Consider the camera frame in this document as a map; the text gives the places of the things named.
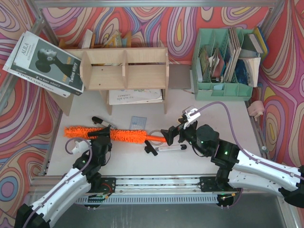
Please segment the orange microfiber duster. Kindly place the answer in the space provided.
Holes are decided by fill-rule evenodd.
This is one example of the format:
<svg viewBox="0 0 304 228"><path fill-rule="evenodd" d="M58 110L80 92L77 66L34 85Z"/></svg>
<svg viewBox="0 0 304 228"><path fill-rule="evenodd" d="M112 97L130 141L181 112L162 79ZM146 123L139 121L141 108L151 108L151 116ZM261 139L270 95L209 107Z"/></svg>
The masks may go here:
<svg viewBox="0 0 304 228"><path fill-rule="evenodd" d="M88 137L88 132L98 131L103 128L70 126L64 128L64 136L67 138L80 137L84 139L96 139L97 137ZM166 140L161 136L148 135L145 130L110 130L110 138L114 141L127 143L144 143L145 140L165 143Z"/></svg>

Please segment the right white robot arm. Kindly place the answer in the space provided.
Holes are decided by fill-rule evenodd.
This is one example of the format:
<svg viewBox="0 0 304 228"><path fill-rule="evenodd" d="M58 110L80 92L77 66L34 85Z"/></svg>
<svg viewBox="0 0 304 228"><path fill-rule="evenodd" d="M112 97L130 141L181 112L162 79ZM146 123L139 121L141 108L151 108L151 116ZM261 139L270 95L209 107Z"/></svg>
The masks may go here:
<svg viewBox="0 0 304 228"><path fill-rule="evenodd" d="M209 125L197 126L194 122L187 128L182 124L161 130L166 143L172 145L188 142L201 157L209 157L218 166L214 185L221 190L254 189L273 193L288 204L304 206L304 168L290 167L264 159L240 146L220 139L219 133Z"/></svg>

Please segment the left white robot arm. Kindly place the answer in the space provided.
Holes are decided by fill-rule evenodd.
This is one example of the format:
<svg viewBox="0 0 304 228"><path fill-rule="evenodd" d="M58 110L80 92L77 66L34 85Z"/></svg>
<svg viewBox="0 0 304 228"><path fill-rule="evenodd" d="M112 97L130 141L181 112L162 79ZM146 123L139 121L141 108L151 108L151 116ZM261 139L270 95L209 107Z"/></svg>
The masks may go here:
<svg viewBox="0 0 304 228"><path fill-rule="evenodd" d="M16 228L52 228L75 201L87 192L97 192L101 187L100 168L107 164L106 155L111 152L110 127L89 133L94 139L75 137L68 154L81 156L62 179L44 196L31 205L23 204L17 211Z"/></svg>

